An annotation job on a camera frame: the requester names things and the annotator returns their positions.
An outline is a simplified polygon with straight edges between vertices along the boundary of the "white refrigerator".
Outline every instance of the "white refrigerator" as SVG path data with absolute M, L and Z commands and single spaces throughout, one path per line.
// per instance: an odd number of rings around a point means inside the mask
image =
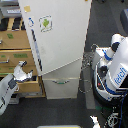
M 48 99 L 77 97 L 91 2 L 19 0 L 33 58 Z

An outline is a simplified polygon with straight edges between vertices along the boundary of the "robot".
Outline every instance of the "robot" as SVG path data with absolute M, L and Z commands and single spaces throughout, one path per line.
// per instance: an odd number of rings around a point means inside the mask
M 20 61 L 15 67 L 14 73 L 8 74 L 0 81 L 0 115 L 4 113 L 12 94 L 18 88 L 17 82 L 24 82 L 32 78 L 32 70 L 28 74 L 22 70 L 26 64 L 26 61 Z
M 118 104 L 128 90 L 128 37 L 112 36 L 111 47 L 96 48 L 92 69 L 93 90 L 100 101 Z

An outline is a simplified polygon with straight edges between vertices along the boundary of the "dark floor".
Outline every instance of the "dark floor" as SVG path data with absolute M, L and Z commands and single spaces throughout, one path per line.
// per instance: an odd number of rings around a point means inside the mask
M 85 52 L 91 51 L 92 44 L 109 46 L 114 33 L 126 36 L 119 16 L 128 5 L 120 1 L 107 0 L 104 4 L 100 4 L 93 0 Z M 36 128 L 41 125 L 79 125 L 83 128 L 92 128 L 91 115 L 98 117 L 103 128 L 105 119 L 100 110 L 87 109 L 85 99 L 85 94 L 81 92 L 78 93 L 77 99 L 21 99 L 18 105 L 7 107 L 0 117 L 0 128 Z

